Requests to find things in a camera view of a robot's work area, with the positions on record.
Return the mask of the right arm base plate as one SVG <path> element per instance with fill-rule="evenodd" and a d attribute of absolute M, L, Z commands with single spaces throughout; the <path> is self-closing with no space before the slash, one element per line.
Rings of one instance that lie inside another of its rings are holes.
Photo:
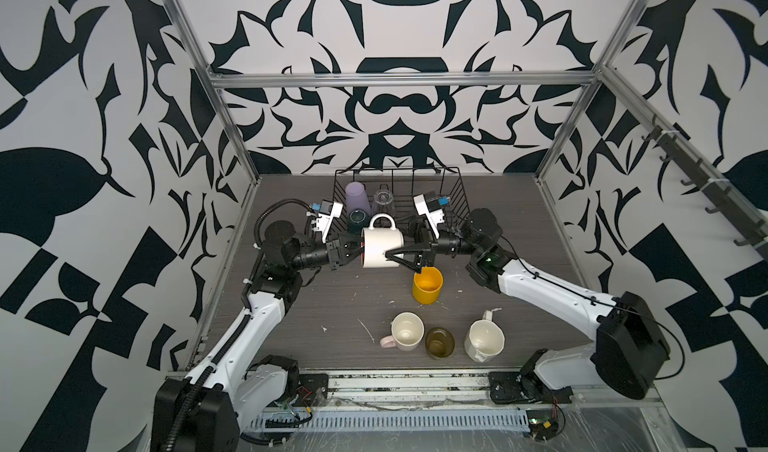
<path fill-rule="evenodd" d="M 534 373 L 490 372 L 489 397 L 494 404 L 571 404 L 570 387 L 551 389 Z"/>

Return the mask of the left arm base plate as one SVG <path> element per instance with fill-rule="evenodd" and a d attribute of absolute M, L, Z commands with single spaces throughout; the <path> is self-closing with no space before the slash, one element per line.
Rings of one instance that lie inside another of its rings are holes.
<path fill-rule="evenodd" d="M 297 385 L 288 396 L 292 407 L 313 408 L 327 401 L 329 375 L 326 373 L 301 373 Z"/>

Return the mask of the clear glass tumbler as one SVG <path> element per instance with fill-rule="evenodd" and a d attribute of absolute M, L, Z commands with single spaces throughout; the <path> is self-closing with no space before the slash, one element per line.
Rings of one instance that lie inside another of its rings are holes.
<path fill-rule="evenodd" d="M 373 212 L 375 214 L 395 215 L 396 204 L 393 193 L 388 189 L 379 189 L 373 194 Z"/>

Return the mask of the yellow mug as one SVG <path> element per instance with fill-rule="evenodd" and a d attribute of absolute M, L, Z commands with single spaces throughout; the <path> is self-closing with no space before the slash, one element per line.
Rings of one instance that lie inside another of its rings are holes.
<path fill-rule="evenodd" d="M 439 299 L 443 284 L 443 275 L 436 267 L 423 267 L 413 276 L 413 298 L 422 305 L 433 304 Z"/>

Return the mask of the dark green mug white inside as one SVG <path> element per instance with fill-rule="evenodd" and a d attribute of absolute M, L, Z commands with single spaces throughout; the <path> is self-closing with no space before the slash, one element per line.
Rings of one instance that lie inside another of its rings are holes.
<path fill-rule="evenodd" d="M 362 231 L 370 225 L 371 215 L 363 209 L 352 210 L 347 219 L 347 231 L 350 234 L 360 236 Z"/>

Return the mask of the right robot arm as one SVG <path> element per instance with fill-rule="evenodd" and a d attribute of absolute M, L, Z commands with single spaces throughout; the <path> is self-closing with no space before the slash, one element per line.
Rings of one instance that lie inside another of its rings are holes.
<path fill-rule="evenodd" d="M 413 243 L 386 251 L 387 261 L 419 272 L 439 255 L 465 255 L 475 283 L 533 305 L 589 339 L 581 347 L 536 351 L 516 378 L 518 400 L 561 400 L 571 388 L 586 386 L 607 386 L 641 400 L 669 358 L 663 327 L 641 297 L 580 288 L 534 267 L 513 250 L 488 209 L 471 211 L 457 229 L 415 225 L 411 234 Z"/>

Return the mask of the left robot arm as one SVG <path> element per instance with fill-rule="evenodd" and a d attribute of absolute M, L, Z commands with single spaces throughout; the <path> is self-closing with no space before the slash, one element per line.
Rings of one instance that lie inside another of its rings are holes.
<path fill-rule="evenodd" d="M 244 283 L 243 308 L 210 353 L 184 378 L 168 379 L 155 397 L 153 451 L 234 451 L 244 429 L 276 401 L 294 397 L 295 361 L 253 360 L 304 286 L 302 271 L 343 267 L 363 252 L 359 235 L 320 240 L 288 221 L 258 234 L 258 256 Z"/>

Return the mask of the lavender plastic cup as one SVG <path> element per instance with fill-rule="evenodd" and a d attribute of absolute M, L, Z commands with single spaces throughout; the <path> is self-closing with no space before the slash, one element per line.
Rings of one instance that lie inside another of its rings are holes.
<path fill-rule="evenodd" d="M 372 208 L 368 198 L 366 187 L 363 183 L 352 181 L 344 189 L 348 212 L 360 210 L 368 216 L 372 216 Z"/>

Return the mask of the white mug red inside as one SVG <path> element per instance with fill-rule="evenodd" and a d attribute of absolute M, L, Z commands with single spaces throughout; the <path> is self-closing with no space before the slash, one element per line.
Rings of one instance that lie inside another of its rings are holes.
<path fill-rule="evenodd" d="M 386 257 L 386 253 L 404 245 L 404 238 L 394 218 L 377 214 L 361 233 L 363 243 L 362 266 L 365 269 L 397 268 L 399 264 Z"/>

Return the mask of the cream mug pink handle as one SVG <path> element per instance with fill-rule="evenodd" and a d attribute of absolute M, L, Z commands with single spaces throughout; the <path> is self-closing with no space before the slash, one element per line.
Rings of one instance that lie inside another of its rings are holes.
<path fill-rule="evenodd" d="M 425 326 L 412 312 L 398 314 L 391 322 L 390 334 L 379 341 L 383 349 L 397 348 L 403 352 L 415 350 L 425 336 Z"/>

